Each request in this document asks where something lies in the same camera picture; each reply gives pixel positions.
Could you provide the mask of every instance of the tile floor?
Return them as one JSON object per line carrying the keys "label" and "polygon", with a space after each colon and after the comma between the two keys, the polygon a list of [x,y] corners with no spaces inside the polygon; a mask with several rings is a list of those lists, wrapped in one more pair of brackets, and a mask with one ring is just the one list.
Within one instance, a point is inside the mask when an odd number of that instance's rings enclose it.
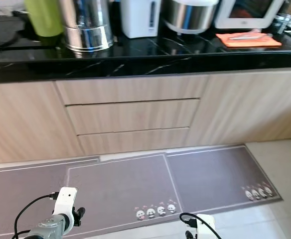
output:
{"label": "tile floor", "polygon": [[[223,239],[291,239],[291,140],[247,143],[284,201],[214,214],[216,230]],[[203,147],[168,149],[166,152]],[[163,150],[102,155],[101,160],[130,157]],[[0,164],[0,167],[36,162]],[[185,239],[182,222],[172,222],[106,234],[92,239]]]}

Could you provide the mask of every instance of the black cable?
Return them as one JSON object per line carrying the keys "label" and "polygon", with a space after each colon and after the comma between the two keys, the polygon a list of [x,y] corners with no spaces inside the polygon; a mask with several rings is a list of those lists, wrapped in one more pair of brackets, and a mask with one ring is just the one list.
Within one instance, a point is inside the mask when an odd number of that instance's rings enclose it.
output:
{"label": "black cable", "polygon": [[24,234],[24,233],[28,233],[28,232],[30,232],[30,230],[25,230],[25,231],[18,232],[17,235]]}
{"label": "black cable", "polygon": [[206,221],[204,221],[202,218],[200,218],[200,217],[198,217],[197,215],[195,215],[195,214],[192,214],[192,213],[181,213],[180,214],[180,216],[179,216],[179,218],[180,218],[180,220],[183,222],[183,223],[185,223],[185,224],[188,224],[188,222],[187,221],[185,221],[183,218],[182,218],[182,216],[190,216],[190,217],[194,217],[194,218],[196,218],[196,219],[198,219],[199,221],[201,221],[204,225],[206,225],[214,234],[215,234],[215,236],[218,238],[218,239],[222,239],[221,237],[220,237],[220,235],[218,235],[218,233],[210,226],[210,225],[208,225],[208,223],[206,222]]}
{"label": "black cable", "polygon": [[40,199],[43,199],[43,198],[49,198],[49,197],[52,197],[52,195],[51,194],[49,194],[49,195],[45,195],[45,196],[41,196],[41,197],[39,197],[39,198],[36,198],[35,200],[33,200],[31,203],[29,203],[26,207],[24,207],[21,211],[20,211],[20,213],[17,215],[17,217],[16,217],[16,219],[15,219],[15,223],[14,223],[14,236],[11,238],[11,239],[18,239],[18,231],[17,231],[17,222],[18,222],[18,219],[19,219],[19,217],[21,216],[21,214],[27,209],[27,208],[29,208],[33,203],[35,203],[35,202],[37,202],[37,201],[39,201]]}

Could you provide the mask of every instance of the drawer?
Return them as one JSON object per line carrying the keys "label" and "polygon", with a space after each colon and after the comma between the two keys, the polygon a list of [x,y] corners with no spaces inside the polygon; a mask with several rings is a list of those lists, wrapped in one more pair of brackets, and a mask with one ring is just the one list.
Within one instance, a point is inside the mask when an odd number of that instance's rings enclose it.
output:
{"label": "drawer", "polygon": [[68,106],[77,134],[121,132],[191,125],[199,100]]}
{"label": "drawer", "polygon": [[188,128],[80,135],[86,155],[183,147]]}
{"label": "drawer", "polygon": [[57,81],[65,105],[202,97],[207,75]]}

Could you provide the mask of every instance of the kitchen counter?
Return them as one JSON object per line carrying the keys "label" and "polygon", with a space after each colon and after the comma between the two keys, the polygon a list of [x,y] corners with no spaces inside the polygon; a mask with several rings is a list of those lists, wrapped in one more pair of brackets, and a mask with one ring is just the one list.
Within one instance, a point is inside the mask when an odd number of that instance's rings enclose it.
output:
{"label": "kitchen counter", "polygon": [[110,49],[75,54],[62,36],[38,38],[19,18],[0,16],[0,83],[291,67],[291,33],[275,36],[281,47],[227,48],[213,29],[177,36],[161,24],[158,37],[128,39],[112,27]]}

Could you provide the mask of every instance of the stainless steel container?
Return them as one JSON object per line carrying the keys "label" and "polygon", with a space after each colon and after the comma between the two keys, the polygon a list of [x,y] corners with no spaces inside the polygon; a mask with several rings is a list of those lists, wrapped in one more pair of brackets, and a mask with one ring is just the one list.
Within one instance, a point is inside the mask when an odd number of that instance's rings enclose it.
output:
{"label": "stainless steel container", "polygon": [[210,27],[217,3],[218,0],[164,0],[163,18],[171,30],[198,34]]}
{"label": "stainless steel container", "polygon": [[74,51],[99,51],[113,45],[107,0],[59,0],[65,41]]}

